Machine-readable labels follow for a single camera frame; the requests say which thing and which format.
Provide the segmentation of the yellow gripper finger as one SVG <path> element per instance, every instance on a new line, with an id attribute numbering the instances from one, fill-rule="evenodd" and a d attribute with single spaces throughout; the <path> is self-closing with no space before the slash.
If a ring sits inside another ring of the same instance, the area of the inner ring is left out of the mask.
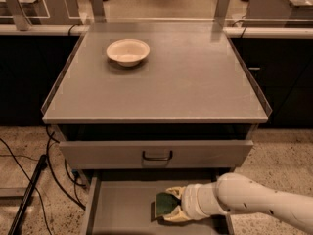
<path id="1" fill-rule="evenodd" d="M 171 213 L 166 214 L 163 219 L 169 222 L 187 222 L 190 218 L 183 212 L 180 206 L 177 206 Z"/>
<path id="2" fill-rule="evenodd" d="M 186 187 L 175 186 L 175 187 L 167 188 L 165 192 L 181 200 L 185 189 Z"/>

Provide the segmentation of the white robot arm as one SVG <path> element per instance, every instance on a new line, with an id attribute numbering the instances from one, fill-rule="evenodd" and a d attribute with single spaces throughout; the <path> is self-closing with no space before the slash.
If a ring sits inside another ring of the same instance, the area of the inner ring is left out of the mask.
<path id="1" fill-rule="evenodd" d="M 256 212 L 313 234 L 312 197 L 270 189 L 237 173 L 225 173 L 208 184 L 167 188 L 156 195 L 156 217 L 169 222 Z"/>

